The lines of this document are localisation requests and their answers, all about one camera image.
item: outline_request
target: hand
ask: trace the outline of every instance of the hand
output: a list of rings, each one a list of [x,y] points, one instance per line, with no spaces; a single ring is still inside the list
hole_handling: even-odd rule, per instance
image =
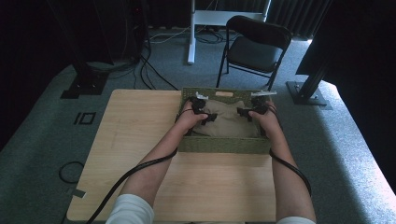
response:
[[[184,104],[183,110],[175,123],[175,127],[179,128],[183,133],[187,133],[198,121],[207,118],[207,114],[194,114],[191,105],[192,102],[190,101]]]
[[[274,112],[276,112],[276,107],[274,103],[270,101],[267,101],[265,103],[269,107],[265,114],[262,115],[254,111],[249,111],[249,115],[260,123],[262,128],[265,130],[267,137],[271,139],[271,136],[273,136],[273,134],[276,134],[279,131],[282,132],[282,129],[280,128],[277,117],[274,114]]]

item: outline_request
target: controller cable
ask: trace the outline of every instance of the controller cable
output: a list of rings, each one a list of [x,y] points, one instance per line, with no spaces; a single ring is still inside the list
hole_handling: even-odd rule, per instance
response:
[[[276,114],[276,110],[273,106],[271,105],[267,105],[267,109],[270,110],[271,112],[273,112],[276,116],[276,119],[279,122],[279,118],[277,117]],[[181,113],[179,113],[177,115],[177,119],[186,111],[190,111],[192,109],[186,109],[184,111],[182,111]],[[141,164],[136,165],[136,167],[132,168],[131,170],[129,170],[128,172],[126,172],[115,184],[114,186],[110,189],[110,191],[108,192],[108,194],[106,195],[106,197],[102,200],[102,202],[100,203],[99,207],[96,209],[96,211],[93,213],[93,215],[90,217],[90,219],[86,222],[87,224],[91,224],[93,223],[93,221],[97,218],[97,216],[100,214],[100,212],[103,210],[103,208],[105,207],[105,205],[107,204],[108,200],[111,198],[111,196],[114,194],[114,192],[116,191],[116,189],[122,184],[122,182],[124,180],[126,180],[130,175],[133,175],[134,173],[136,173],[139,170],[142,170],[144,168],[147,168],[151,165],[155,165],[158,163],[161,163],[163,161],[168,161],[170,159],[172,159],[175,155],[177,154],[177,148],[169,155],[161,157],[159,159],[155,159],[152,161],[146,161],[143,162]],[[293,165],[291,165],[290,163],[280,159],[278,156],[276,156],[274,154],[274,152],[272,151],[272,149],[270,148],[269,151],[270,156],[275,159],[276,161],[280,162],[281,164],[285,165],[286,167],[288,167],[289,169],[291,169],[295,174],[297,174],[306,184],[306,187],[308,189],[309,195],[311,195],[311,186],[309,184],[308,179],[305,177],[305,175],[296,167],[294,167]]]
[[[269,111],[271,111],[271,112],[275,115],[275,117],[276,117],[276,119],[277,119],[277,122],[279,123],[280,128],[283,130],[283,127],[282,127],[282,125],[280,124],[279,117],[278,117],[277,114],[276,114],[276,109],[275,109],[272,105],[267,105],[267,104],[265,104],[265,106],[267,107],[267,109],[268,109]],[[306,176],[303,174],[303,172],[301,172],[297,167],[291,165],[291,164],[288,163],[287,161],[284,161],[284,160],[280,159],[277,155],[274,154],[274,151],[273,151],[271,148],[270,148],[269,154],[270,154],[270,156],[271,156],[274,160],[276,160],[276,161],[278,161],[279,163],[281,163],[282,165],[288,167],[288,168],[291,169],[295,174],[297,174],[297,176],[299,176],[299,177],[304,181],[304,183],[305,183],[305,185],[306,185],[306,188],[308,189],[309,196],[312,196],[311,185],[309,184],[308,178],[306,178]]]
[[[91,224],[93,223],[93,221],[96,219],[96,217],[99,215],[99,213],[103,210],[103,208],[105,207],[106,203],[108,202],[108,200],[111,198],[111,196],[114,194],[114,192],[116,191],[116,189],[120,186],[120,184],[122,184],[122,182],[124,180],[126,180],[130,175],[133,175],[134,173],[136,173],[139,170],[142,170],[146,167],[149,167],[151,165],[155,165],[158,164],[160,162],[163,161],[167,161],[172,159],[175,155],[177,154],[177,148],[169,155],[164,156],[162,158],[159,159],[155,159],[152,161],[146,161],[144,163],[138,164],[136,165],[136,167],[132,168],[131,170],[129,170],[127,173],[125,173],[125,175],[123,175],[117,182],[116,184],[114,184],[114,186],[111,188],[111,190],[108,192],[108,194],[106,195],[106,197],[102,200],[102,202],[100,203],[99,207],[96,209],[96,211],[93,213],[93,215],[90,217],[90,219],[87,221],[87,224]]]

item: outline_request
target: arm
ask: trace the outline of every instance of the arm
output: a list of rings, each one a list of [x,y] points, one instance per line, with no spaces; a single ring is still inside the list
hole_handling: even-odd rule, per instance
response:
[[[276,115],[267,110],[264,115],[250,112],[264,128],[275,155],[297,167]],[[276,220],[284,217],[305,217],[316,222],[314,207],[304,181],[292,170],[273,159],[273,176],[276,192]]]
[[[183,108],[177,122],[170,128],[160,142],[143,158],[139,164],[145,161],[159,159],[171,154],[180,143],[183,135],[192,128],[199,120],[205,119],[206,114],[195,115],[191,109],[191,102],[187,102]],[[171,160],[164,161],[143,170],[136,172],[128,177],[120,194],[134,194],[146,202],[151,207],[154,205],[155,196],[166,175]]]

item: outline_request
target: chair backrest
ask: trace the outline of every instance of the chair backrest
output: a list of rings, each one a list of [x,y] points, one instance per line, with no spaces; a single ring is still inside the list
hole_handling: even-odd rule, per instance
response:
[[[227,21],[227,29],[235,30],[246,38],[261,44],[286,50],[291,41],[291,32],[283,26],[257,21],[245,16],[234,16]]]

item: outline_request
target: forearm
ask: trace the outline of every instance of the forearm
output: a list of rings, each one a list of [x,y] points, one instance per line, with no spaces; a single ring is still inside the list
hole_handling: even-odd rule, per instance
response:
[[[283,132],[276,130],[270,139],[274,154],[297,167]],[[283,217],[306,217],[316,221],[315,211],[304,181],[275,159],[273,159],[273,175],[276,189],[276,220]]]
[[[140,163],[152,161],[171,154],[183,138],[184,131],[174,125]],[[131,175],[120,194],[134,194],[154,205],[155,196],[163,182],[171,160],[164,161]]]

